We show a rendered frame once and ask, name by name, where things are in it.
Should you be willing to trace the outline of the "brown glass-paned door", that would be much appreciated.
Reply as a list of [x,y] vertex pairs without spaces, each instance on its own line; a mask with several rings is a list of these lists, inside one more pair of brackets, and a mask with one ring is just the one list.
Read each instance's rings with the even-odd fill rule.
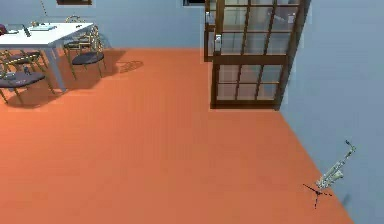
[[[205,0],[210,107],[281,107],[312,0]],[[214,52],[215,34],[222,35]]]

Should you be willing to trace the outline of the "gold chair with dark seat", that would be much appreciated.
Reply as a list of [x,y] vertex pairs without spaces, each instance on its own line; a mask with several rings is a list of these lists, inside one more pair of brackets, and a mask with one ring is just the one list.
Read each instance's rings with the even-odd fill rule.
[[46,75],[46,71],[43,72],[39,69],[33,71],[31,68],[27,68],[26,66],[23,66],[21,71],[15,71],[14,68],[12,68],[11,71],[8,71],[2,66],[2,69],[0,70],[0,97],[5,103],[8,103],[8,100],[3,93],[3,89],[11,89],[15,92],[19,102],[23,104],[23,100],[18,92],[18,89],[28,88],[30,85],[42,80],[47,83],[49,90],[52,93],[55,93],[51,81]]
[[103,65],[106,65],[106,63],[104,61],[104,46],[97,25],[92,25],[85,33],[66,42],[63,50],[74,79],[77,79],[75,73],[76,66],[87,68],[87,66],[91,64],[97,65],[99,76],[102,77],[100,62],[102,62]]
[[0,51],[0,64],[4,69],[11,71],[14,68],[15,71],[21,71],[23,66],[31,68],[33,71],[39,69],[45,72],[48,68],[43,53],[38,51],[24,51],[19,53],[11,53],[9,50]]

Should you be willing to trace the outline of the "silver saxophone on black stand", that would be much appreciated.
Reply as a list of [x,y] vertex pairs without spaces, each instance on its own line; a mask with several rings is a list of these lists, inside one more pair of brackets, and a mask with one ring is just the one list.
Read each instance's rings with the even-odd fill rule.
[[346,140],[345,143],[349,146],[348,152],[341,160],[337,161],[327,172],[322,174],[319,179],[315,181],[316,188],[305,185],[305,187],[312,190],[316,194],[314,208],[317,208],[319,196],[326,194],[324,190],[330,188],[337,180],[344,177],[342,169],[351,155],[357,150],[357,148],[350,141]]

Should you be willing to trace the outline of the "white dining table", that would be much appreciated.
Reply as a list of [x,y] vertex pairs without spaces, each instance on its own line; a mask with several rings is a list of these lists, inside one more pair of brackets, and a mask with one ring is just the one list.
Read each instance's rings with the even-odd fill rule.
[[65,39],[91,28],[93,23],[53,23],[53,26],[55,26],[55,29],[49,31],[30,31],[30,37],[25,34],[23,29],[17,34],[2,35],[0,36],[0,49],[42,50],[48,59],[59,89],[65,92],[66,87],[61,71],[58,68],[59,55],[57,48],[63,45]]

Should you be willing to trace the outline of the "pale blue book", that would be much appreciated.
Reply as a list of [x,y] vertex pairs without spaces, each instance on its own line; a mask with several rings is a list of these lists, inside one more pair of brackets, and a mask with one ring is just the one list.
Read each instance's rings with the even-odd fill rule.
[[35,27],[30,27],[28,29],[29,29],[29,31],[50,31],[50,30],[53,30],[56,28],[57,28],[57,26],[55,26],[55,25],[39,25],[39,26],[35,26]]

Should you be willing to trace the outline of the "grey open laptop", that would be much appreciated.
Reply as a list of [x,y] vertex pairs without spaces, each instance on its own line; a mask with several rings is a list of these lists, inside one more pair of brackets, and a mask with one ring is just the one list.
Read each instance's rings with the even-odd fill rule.
[[30,31],[24,24],[7,24],[5,28],[6,28],[6,33],[10,35],[20,34],[26,37],[31,36]]

